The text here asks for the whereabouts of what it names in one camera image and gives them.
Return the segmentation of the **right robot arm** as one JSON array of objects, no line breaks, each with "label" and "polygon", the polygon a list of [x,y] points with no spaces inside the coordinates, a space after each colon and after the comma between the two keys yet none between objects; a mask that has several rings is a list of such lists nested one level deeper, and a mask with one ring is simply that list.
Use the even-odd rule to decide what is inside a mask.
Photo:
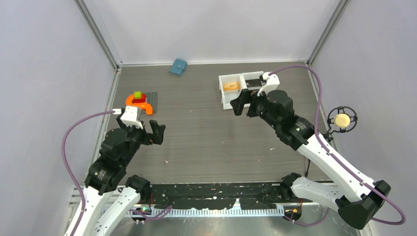
[{"label": "right robot arm", "polygon": [[384,204],[382,197],[389,194],[391,186],[384,180],[367,177],[336,152],[321,133],[315,134],[314,125],[295,114],[293,100],[285,91],[243,89],[230,104],[236,116],[248,104],[248,117],[264,120],[281,142],[307,157],[337,185],[330,187],[291,173],[281,182],[284,200],[312,200],[336,211],[348,225],[359,230]]}]

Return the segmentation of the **blue card holder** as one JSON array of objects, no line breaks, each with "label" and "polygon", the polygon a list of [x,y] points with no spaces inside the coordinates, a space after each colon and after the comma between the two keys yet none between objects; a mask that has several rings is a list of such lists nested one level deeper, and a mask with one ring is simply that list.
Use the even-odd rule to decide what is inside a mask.
[{"label": "blue card holder", "polygon": [[182,76],[186,70],[187,62],[182,59],[175,59],[172,66],[169,69],[169,73]]}]

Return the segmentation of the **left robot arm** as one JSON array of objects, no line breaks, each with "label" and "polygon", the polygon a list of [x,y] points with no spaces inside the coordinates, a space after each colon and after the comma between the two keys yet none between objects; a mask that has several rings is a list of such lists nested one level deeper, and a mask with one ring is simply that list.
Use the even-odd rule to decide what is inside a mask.
[{"label": "left robot arm", "polygon": [[150,120],[152,132],[148,133],[144,128],[123,124],[120,117],[116,120],[119,128],[106,133],[100,156],[89,167],[82,200],[67,228],[67,236],[108,236],[135,204],[150,199],[150,182],[133,175],[127,179],[119,197],[103,211],[140,146],[161,145],[166,129],[165,125]]}]

